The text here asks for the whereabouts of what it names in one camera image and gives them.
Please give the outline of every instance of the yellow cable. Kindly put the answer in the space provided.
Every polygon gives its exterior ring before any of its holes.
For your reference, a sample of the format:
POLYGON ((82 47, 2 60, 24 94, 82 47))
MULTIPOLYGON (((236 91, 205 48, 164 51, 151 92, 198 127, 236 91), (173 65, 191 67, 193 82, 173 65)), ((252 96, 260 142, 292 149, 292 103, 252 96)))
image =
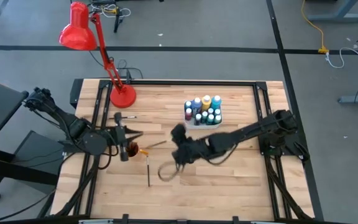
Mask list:
POLYGON ((302 7, 301 7, 302 16, 312 27, 314 27, 315 29, 319 30, 320 33, 321 33, 321 48, 318 49, 318 52, 322 53, 322 54, 328 53, 329 50, 324 46, 324 32, 319 27, 315 26, 312 22, 310 22, 308 20, 308 18, 306 18, 305 13, 303 12, 303 7, 305 6, 305 1, 306 0, 303 0, 302 7))

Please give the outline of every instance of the bottle cap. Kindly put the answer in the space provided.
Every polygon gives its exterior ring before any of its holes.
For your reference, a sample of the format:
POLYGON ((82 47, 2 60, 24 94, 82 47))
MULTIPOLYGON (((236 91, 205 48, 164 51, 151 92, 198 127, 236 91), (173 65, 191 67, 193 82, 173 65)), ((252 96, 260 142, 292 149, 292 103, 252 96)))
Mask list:
POLYGON ((211 99, 211 97, 209 95, 205 95, 203 98, 205 101, 209 101, 211 99))

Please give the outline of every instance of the red desk lamp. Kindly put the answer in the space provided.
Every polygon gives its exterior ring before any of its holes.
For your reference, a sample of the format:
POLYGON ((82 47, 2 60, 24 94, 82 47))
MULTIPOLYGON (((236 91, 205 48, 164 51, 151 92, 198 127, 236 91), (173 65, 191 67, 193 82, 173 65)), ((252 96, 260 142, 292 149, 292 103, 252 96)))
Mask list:
MULTIPOLYGON (((65 47, 75 50, 94 50, 96 49, 96 39, 88 27, 89 10, 88 7, 81 2, 74 2, 70 6, 70 23, 61 31, 59 43, 65 47)), ((102 25, 97 12, 91 16, 91 21, 96 26, 98 33, 100 54, 102 55, 104 69, 109 74, 114 88, 110 94, 110 101, 118 108, 127 108, 136 100, 136 92, 130 85, 122 84, 118 71, 114 66, 114 60, 110 59, 106 46, 104 44, 102 25)))

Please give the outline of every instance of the paint bottle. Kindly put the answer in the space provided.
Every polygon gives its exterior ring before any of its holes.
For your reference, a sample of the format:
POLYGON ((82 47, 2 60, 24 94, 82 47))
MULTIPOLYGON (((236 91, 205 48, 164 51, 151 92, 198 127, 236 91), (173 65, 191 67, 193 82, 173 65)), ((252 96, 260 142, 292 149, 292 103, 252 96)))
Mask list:
POLYGON ((208 125, 214 124, 214 115, 213 114, 208 115, 208 118, 206 119, 206 124, 208 124, 208 125))
POLYGON ((220 124, 222 122, 222 116, 217 115, 214 120, 214 124, 220 124))
POLYGON ((212 108, 208 109, 208 115, 214 114, 214 110, 212 108))
POLYGON ((194 120, 194 125, 198 126, 201 123, 201 114, 196 114, 196 119, 194 120))
POLYGON ((191 101, 186 101, 185 102, 185 111, 187 108, 191 108, 191 101))
POLYGON ((215 116, 221 115, 221 110, 220 110, 220 109, 216 109, 214 115, 215 115, 215 116))
POLYGON ((185 119, 189 121, 191 120, 192 116, 193 116, 193 111, 191 110, 191 108, 187 108, 185 112, 185 119))
POLYGON ((193 117, 196 116, 196 114, 201 113, 201 100, 196 97, 192 102, 191 102, 191 109, 193 109, 193 117))
POLYGON ((201 108, 201 112, 207 111, 211 106, 211 97, 209 95, 205 95, 203 97, 203 107, 201 108))
POLYGON ((220 96, 214 96, 212 97, 212 102, 211 102, 211 108, 216 110, 219 109, 221 107, 222 104, 222 99, 220 96))
POLYGON ((207 111, 204 111, 202 114, 201 114, 201 124, 205 124, 206 123, 206 118, 208 117, 208 112, 207 111))

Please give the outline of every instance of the wooden table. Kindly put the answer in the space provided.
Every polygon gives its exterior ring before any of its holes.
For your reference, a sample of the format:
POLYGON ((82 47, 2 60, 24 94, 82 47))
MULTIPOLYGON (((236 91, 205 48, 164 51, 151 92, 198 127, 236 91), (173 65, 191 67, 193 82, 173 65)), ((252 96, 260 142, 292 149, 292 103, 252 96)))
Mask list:
MULTIPOLYGON (((98 79, 83 81, 76 115, 91 120, 98 79)), ((272 110, 288 109, 282 82, 266 82, 272 110)), ((213 130, 188 130, 193 138, 213 132, 233 131, 257 121, 252 88, 248 86, 197 85, 134 85, 136 102, 129 108, 109 108, 109 117, 121 111, 128 128, 144 131, 136 142, 144 148, 156 142, 167 143, 150 149, 151 187, 147 186, 145 156, 138 154, 128 162, 113 157, 111 165, 98 173, 92 218, 121 218, 128 213, 136 219, 187 220, 273 220, 264 157, 260 155, 257 138, 242 142, 233 155, 215 167, 198 160, 171 182, 162 182, 157 169, 172 161, 176 149, 170 131, 183 121, 183 102, 204 95, 220 95, 223 99, 223 123, 213 130)), ((99 111, 100 125, 103 107, 99 111)), ((114 125, 108 120, 107 125, 114 125)), ((51 213, 59 211, 78 186, 84 155, 78 153, 62 167, 51 213)), ((103 156, 100 166, 107 163, 103 156)), ((311 199, 303 166, 295 156, 282 157, 287 189, 304 212, 313 215, 311 199)), ((81 211, 85 210, 86 193, 81 211)), ((281 217, 284 217, 280 192, 276 189, 281 217)))

